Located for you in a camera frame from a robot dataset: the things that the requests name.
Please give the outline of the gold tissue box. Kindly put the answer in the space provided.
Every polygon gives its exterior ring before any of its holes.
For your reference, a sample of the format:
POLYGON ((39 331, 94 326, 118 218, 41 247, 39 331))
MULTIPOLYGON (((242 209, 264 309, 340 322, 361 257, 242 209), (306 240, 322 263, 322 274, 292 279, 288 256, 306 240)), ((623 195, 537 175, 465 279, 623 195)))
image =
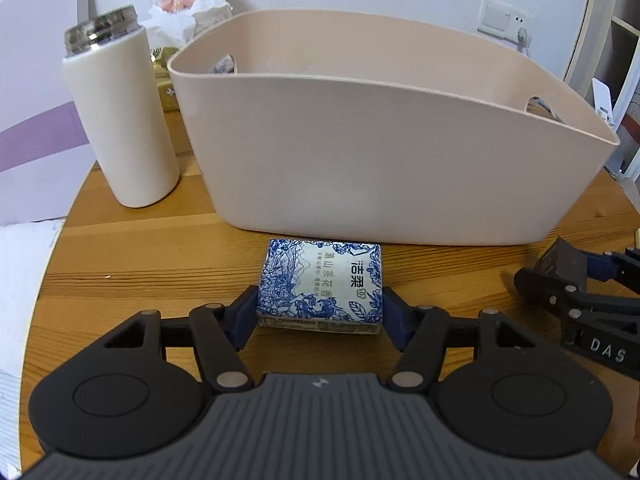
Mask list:
POLYGON ((167 68, 169 59, 178 51, 175 47, 161 47, 151 50, 151 61, 158 95, 164 112, 178 112, 179 104, 167 68))

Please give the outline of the blue white tissue pack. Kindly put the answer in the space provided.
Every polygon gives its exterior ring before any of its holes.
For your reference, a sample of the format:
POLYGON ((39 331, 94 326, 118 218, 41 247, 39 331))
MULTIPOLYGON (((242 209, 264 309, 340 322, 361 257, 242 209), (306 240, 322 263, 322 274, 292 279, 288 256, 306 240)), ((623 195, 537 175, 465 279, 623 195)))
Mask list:
POLYGON ((383 323, 381 246, 273 238, 258 285, 259 324, 377 334, 383 323))

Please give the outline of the beige plastic storage basket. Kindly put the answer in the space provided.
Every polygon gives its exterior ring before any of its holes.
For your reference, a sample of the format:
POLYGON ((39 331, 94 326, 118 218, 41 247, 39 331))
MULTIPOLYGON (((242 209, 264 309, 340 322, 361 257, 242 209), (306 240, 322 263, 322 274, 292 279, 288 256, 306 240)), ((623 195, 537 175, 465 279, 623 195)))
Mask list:
POLYGON ((216 211, 252 231, 533 243, 620 143, 530 58, 402 18, 246 12, 168 68, 216 211), (238 72, 212 74, 225 54, 238 72))

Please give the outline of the white thermos bottle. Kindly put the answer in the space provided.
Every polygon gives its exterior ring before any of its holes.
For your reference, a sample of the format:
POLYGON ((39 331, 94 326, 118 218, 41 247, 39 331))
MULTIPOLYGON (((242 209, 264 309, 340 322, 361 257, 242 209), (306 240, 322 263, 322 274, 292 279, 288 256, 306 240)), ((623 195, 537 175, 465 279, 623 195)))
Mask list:
POLYGON ((116 200, 162 200, 180 169, 136 9, 124 6, 67 29, 63 77, 116 200))

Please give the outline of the white bedding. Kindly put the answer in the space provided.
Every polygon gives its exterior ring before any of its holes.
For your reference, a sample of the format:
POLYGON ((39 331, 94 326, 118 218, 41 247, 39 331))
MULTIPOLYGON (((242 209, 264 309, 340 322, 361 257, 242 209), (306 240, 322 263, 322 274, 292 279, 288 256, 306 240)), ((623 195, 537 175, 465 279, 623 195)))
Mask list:
POLYGON ((20 392, 32 312, 58 240, 62 219, 1 229, 1 477, 22 472, 20 392))

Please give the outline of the dark brown small box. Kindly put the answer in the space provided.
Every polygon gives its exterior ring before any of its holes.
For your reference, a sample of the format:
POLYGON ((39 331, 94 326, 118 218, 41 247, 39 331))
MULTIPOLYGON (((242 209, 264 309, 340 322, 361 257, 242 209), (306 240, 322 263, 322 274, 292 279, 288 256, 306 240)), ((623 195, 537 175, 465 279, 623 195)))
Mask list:
POLYGON ((541 274, 572 284, 581 292, 587 288, 587 256, 562 237, 558 237, 540 256, 534 269, 541 274))

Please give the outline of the white wall switch socket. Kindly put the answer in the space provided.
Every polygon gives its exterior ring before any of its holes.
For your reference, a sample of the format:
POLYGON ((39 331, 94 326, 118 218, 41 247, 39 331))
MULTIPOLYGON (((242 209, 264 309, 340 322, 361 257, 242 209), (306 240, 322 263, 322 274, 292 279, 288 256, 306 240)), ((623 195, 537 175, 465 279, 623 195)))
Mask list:
POLYGON ((476 30, 499 40, 510 42, 520 52, 532 43, 532 17, 500 0, 483 0, 476 30))

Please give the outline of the white shelf unit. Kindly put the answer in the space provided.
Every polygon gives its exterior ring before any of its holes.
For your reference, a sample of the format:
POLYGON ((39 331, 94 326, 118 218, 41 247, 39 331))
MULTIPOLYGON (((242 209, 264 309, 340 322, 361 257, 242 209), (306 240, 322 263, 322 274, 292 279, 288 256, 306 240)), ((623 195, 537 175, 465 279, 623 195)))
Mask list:
POLYGON ((565 81, 593 105, 591 79, 611 91, 620 146, 605 168, 618 180, 639 180, 640 0, 587 0, 565 81))

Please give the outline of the white phone stand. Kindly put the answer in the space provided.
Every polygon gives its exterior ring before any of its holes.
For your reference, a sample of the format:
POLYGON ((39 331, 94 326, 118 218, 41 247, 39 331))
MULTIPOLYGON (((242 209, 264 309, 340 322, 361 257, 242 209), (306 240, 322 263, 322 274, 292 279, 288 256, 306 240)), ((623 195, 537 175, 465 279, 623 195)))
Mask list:
POLYGON ((599 79, 592 78, 591 89, 593 95, 594 110, 612 130, 615 130, 616 127, 613 116, 610 88, 608 88, 608 86, 599 79))

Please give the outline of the white blue-print carton box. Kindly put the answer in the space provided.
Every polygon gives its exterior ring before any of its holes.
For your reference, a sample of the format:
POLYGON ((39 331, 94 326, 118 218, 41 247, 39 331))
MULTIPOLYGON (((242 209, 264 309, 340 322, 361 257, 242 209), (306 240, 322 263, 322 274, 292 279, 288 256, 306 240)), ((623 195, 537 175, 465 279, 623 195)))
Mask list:
POLYGON ((225 54, 214 63, 210 72, 216 75, 236 74, 238 72, 238 66, 231 54, 225 54))

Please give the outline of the lilac headboard panel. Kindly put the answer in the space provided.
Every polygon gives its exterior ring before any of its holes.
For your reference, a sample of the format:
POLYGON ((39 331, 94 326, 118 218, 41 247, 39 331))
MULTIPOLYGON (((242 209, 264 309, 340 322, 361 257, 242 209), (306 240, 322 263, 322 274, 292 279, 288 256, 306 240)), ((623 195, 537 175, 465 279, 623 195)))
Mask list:
POLYGON ((94 165, 62 77, 64 32, 90 0, 1 0, 1 222, 70 211, 94 165))

